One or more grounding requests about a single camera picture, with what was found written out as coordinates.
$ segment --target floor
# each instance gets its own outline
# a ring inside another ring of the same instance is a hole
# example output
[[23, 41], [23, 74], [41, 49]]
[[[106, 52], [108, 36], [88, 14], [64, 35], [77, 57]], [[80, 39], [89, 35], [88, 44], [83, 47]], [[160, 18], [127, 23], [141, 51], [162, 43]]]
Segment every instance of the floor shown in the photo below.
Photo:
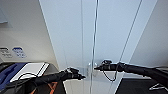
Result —
[[157, 84], [150, 79], [122, 79], [116, 94], [168, 94], [165, 89], [150, 91]]

